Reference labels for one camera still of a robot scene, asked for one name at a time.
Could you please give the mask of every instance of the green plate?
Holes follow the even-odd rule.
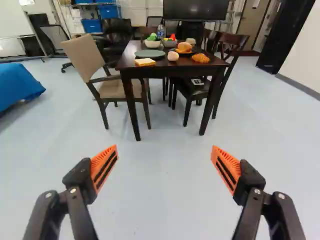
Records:
[[[153,60],[157,60],[164,57],[166,53],[164,51],[147,49],[147,50],[136,51],[134,55],[139,59],[151,58]]]

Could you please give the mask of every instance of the blue mattress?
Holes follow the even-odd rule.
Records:
[[[21,63],[0,64],[0,112],[20,100],[33,100],[45,90]]]

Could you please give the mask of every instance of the baseboard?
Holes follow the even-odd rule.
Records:
[[[320,101],[320,93],[319,92],[317,92],[317,91],[315,91],[315,90],[313,90],[313,89],[311,89],[311,88],[309,88],[309,87],[307,87],[307,86],[305,86],[305,85],[303,85],[303,84],[301,84],[301,83],[299,83],[299,82],[297,82],[295,80],[292,80],[291,78],[286,77],[286,76],[284,76],[284,75],[282,75],[280,73],[277,73],[275,75],[275,77],[277,79],[280,79],[280,80],[284,81],[285,83],[295,87],[296,89],[301,90],[302,92],[304,92],[304,93],[308,94],[309,96],[317,99],[318,101]]]

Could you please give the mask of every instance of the green vegetable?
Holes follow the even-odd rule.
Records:
[[[154,32],[150,34],[150,36],[147,38],[148,41],[157,41],[158,37],[157,34],[155,34]]]

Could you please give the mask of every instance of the beige upholstered chair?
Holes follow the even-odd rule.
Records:
[[[104,126],[108,129],[109,125],[106,115],[106,107],[109,102],[114,102],[116,107],[118,106],[117,102],[126,102],[126,95],[120,75],[111,76],[91,35],[87,34],[68,41],[63,41],[61,45],[64,52],[71,60],[74,68],[80,74],[82,80],[89,87],[96,99],[100,108]],[[107,76],[91,79],[93,74],[101,67],[103,67]],[[100,82],[103,83],[99,89],[96,89],[93,84]],[[148,129],[151,129],[146,91],[146,89],[149,89],[148,82],[145,83],[143,79],[133,79],[132,86],[134,99],[136,102],[143,104]]]

